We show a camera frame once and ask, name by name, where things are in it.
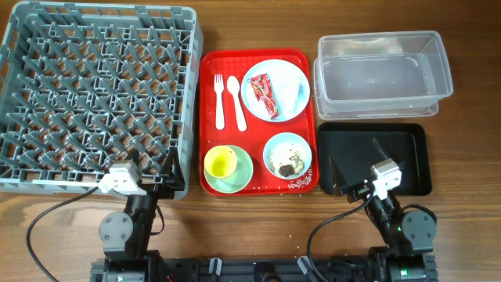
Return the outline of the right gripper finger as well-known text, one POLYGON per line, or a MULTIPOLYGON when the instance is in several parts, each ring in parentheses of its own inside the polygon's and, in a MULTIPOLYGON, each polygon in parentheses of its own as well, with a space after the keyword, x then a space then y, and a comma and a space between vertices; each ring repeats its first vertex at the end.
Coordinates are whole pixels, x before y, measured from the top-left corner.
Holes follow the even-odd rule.
POLYGON ((337 192, 350 192, 352 187, 358 182, 357 173, 341 167, 332 157, 329 157, 329 161, 333 175, 333 188, 337 192))
POLYGON ((377 160, 376 163, 374 164, 375 166, 387 165, 393 161, 393 159, 390 158, 388 153, 380 145, 380 142, 377 140, 377 138, 375 137, 372 138, 372 144, 377 155, 377 160))

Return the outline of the yellow plastic cup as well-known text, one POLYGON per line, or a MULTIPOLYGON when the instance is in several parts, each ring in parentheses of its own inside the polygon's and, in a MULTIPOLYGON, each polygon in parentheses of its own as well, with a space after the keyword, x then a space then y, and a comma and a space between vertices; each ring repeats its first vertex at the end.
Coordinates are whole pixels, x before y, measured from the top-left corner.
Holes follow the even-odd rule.
POLYGON ((230 146, 215 146, 209 149, 204 157, 204 168, 215 178, 230 176, 236 169, 237 156, 230 146))

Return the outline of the food scraps and rice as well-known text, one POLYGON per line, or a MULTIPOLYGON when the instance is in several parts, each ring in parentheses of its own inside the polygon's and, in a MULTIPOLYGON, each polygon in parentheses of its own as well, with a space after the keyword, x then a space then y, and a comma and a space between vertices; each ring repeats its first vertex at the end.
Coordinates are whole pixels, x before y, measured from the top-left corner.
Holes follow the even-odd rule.
POLYGON ((290 179, 299 175, 305 166, 302 149, 293 143, 280 143, 268 153, 268 161, 274 175, 290 179))

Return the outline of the light blue bowl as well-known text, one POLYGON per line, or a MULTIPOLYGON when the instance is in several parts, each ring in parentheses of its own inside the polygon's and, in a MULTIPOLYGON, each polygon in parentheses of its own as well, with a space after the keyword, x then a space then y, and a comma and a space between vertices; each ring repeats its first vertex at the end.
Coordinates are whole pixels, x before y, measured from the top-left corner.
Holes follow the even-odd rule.
POLYGON ((265 144, 263 161, 273 176, 284 180, 297 179, 310 169, 312 149, 298 134, 282 132, 265 144))

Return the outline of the green bowl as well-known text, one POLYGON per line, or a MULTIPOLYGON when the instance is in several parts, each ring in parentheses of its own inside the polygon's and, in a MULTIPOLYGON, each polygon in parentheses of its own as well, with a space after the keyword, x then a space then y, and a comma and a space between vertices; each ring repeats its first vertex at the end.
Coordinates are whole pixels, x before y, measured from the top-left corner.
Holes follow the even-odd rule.
POLYGON ((236 193, 241 191, 252 179, 254 172, 250 155, 238 146, 229 145, 236 154, 236 169, 226 178, 216 178, 204 168, 204 176, 208 185, 220 193, 236 193))

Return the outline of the white plastic fork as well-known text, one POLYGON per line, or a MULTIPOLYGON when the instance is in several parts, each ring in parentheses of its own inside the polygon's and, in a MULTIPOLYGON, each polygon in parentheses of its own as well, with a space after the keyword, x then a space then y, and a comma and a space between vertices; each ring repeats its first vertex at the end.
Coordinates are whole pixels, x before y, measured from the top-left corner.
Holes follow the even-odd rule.
POLYGON ((221 74, 214 76, 214 92, 216 93, 216 129, 222 130, 225 127, 223 112, 222 93, 224 91, 223 77, 221 74))

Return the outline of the white napkin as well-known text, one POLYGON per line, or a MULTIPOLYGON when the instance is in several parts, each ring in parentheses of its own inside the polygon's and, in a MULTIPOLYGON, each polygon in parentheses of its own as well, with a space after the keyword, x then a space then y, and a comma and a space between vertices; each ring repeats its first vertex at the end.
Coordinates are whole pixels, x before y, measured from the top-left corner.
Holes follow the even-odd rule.
POLYGON ((304 89, 300 77, 280 78, 276 86, 279 109, 285 118, 293 118, 305 107, 304 89))

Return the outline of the large light blue plate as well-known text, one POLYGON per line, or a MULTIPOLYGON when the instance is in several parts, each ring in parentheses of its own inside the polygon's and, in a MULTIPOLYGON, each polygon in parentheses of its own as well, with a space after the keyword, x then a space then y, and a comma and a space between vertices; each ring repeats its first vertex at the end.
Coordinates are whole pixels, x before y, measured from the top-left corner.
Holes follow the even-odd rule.
POLYGON ((286 118, 282 115, 281 110, 279 109, 279 116, 273 120, 269 118, 268 112, 264 106, 262 106, 254 96, 254 90, 251 87, 249 80, 257 76, 259 74, 268 74, 272 83, 272 91, 273 96, 276 101, 276 105, 279 108, 277 94, 276 94, 276 86, 278 85, 278 80, 280 78, 292 78, 292 77, 300 77, 302 86, 304 89, 304 98, 305 98, 305 107, 309 104, 310 100, 310 86, 308 79, 306 78, 305 73, 296 65, 285 61, 285 60, 265 60, 260 63, 256 63, 252 66, 247 73, 243 76, 243 82, 241 87, 241 96, 242 101, 245 107, 257 118, 262 119, 263 121, 269 122, 285 122, 292 120, 293 118, 286 118))

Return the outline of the white plastic spoon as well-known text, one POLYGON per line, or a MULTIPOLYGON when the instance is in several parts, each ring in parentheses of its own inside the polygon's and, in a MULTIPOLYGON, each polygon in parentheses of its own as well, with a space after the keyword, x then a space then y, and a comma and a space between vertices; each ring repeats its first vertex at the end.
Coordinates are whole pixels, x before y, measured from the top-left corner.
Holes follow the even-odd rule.
POLYGON ((240 83, 238 79, 235 76, 229 76, 226 82, 226 86, 228 91, 233 97, 234 101, 234 107, 235 107, 235 112, 236 112, 236 123, 237 123, 237 128, 241 132, 245 132, 247 130, 247 123, 243 114, 243 109, 241 107, 240 103, 240 83))

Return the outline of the red snack wrapper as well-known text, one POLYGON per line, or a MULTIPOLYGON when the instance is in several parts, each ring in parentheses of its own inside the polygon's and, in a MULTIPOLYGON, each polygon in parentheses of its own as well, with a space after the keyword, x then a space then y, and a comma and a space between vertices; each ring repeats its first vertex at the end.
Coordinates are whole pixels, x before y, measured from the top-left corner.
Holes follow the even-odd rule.
POLYGON ((271 120, 279 116, 279 108, 276 105, 272 91, 272 83, 268 74, 259 74, 252 77, 250 86, 254 90, 257 101, 265 107, 271 120))

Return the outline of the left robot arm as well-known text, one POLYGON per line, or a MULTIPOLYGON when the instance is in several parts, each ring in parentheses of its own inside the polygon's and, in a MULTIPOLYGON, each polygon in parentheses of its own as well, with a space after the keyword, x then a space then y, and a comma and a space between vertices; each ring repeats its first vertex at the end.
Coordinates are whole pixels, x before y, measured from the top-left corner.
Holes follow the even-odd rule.
POLYGON ((162 216, 160 199, 172 200, 185 188, 177 150, 169 150, 160 167, 160 181, 144 184, 139 169, 139 151, 131 150, 126 159, 112 164, 100 180, 103 192, 127 197, 123 211, 105 216, 99 226, 105 261, 93 266, 91 281, 173 281, 174 273, 158 250, 148 244, 155 234, 153 220, 162 216))

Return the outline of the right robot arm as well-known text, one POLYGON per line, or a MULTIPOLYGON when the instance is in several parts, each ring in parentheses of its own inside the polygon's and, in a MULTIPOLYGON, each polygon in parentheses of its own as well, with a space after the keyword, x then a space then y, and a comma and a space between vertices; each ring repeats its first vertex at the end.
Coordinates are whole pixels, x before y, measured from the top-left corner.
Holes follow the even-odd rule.
POLYGON ((402 182, 402 166, 389 157, 377 139, 372 149, 381 161, 370 177, 348 187, 348 201, 363 200, 369 220, 385 245, 372 247, 366 256, 333 257, 327 264, 330 281, 437 281, 434 249, 437 217, 418 204, 402 207, 392 190, 402 182))

